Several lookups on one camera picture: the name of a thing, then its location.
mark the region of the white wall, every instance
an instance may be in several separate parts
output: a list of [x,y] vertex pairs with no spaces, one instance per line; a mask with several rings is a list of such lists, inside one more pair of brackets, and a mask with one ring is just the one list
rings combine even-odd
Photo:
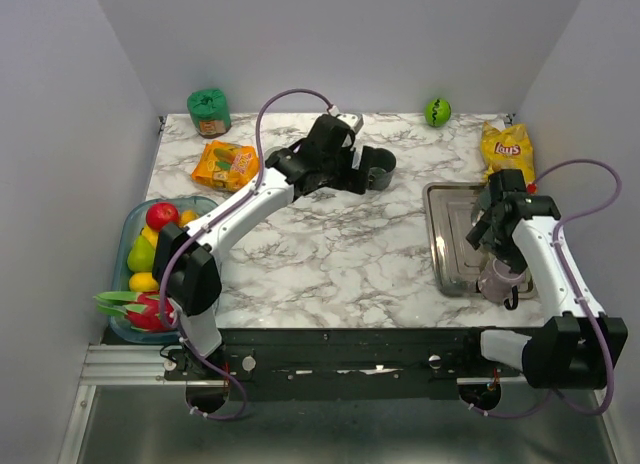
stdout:
[[96,0],[0,0],[0,460],[57,461],[158,121]]
[[[290,87],[344,109],[509,111],[579,0],[98,0],[162,112],[199,88],[257,111]],[[317,110],[291,98],[282,110]]]
[[[607,161],[620,172],[615,207],[567,228],[571,249],[592,290],[630,338],[616,370],[614,438],[626,463],[640,462],[640,0],[582,0],[518,114],[534,140],[538,170],[573,157]],[[564,213],[611,192],[611,179],[583,166],[543,182]]]

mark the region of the green cylindrical container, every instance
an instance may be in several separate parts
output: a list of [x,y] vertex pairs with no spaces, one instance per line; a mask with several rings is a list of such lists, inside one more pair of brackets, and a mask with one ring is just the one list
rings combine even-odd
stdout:
[[193,125],[203,137],[218,137],[231,128],[227,98],[220,89],[196,91],[187,99]]

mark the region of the lay's logo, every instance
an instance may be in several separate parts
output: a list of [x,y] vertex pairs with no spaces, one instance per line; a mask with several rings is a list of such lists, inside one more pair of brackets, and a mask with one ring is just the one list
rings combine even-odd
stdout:
[[501,142],[496,142],[496,148],[494,150],[496,154],[502,154],[503,156],[513,157],[519,156],[522,153],[519,145],[506,147],[503,146]]

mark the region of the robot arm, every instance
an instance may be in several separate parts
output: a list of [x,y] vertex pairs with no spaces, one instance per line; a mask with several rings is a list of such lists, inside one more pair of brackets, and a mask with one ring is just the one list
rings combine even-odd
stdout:
[[[168,281],[169,294],[182,311],[180,325],[202,356],[211,354],[222,342],[215,321],[215,303],[222,291],[220,267],[245,234],[270,214],[322,187],[364,194],[367,189],[388,185],[395,157],[385,149],[368,146],[363,147],[361,155],[357,153],[355,136],[362,124],[360,115],[323,114],[307,137],[271,153],[259,188],[254,179],[187,228],[173,224],[163,228],[152,271],[158,281],[177,249],[203,227],[206,229],[179,258]],[[209,226],[249,193],[253,197],[244,205]]]
[[[545,325],[533,336],[513,331],[485,330],[481,353],[486,359],[523,372],[536,388],[601,389],[606,385],[602,350],[570,278],[554,249],[553,231],[560,213],[548,196],[528,194],[522,172],[503,170],[489,178],[489,202],[467,235],[475,248],[483,247],[514,274],[528,267],[540,295]],[[566,245],[558,240],[586,305],[607,339],[613,363],[627,338],[622,319],[608,317],[592,296]]]

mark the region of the red dragon fruit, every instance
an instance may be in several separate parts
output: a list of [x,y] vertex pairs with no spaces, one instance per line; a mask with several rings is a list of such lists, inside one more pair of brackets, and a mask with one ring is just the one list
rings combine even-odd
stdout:
[[[140,332],[171,331],[160,319],[160,295],[157,291],[109,291],[94,297],[98,310],[109,316],[124,317],[131,322],[131,328]],[[165,315],[169,322],[174,320],[173,307],[165,299]]]

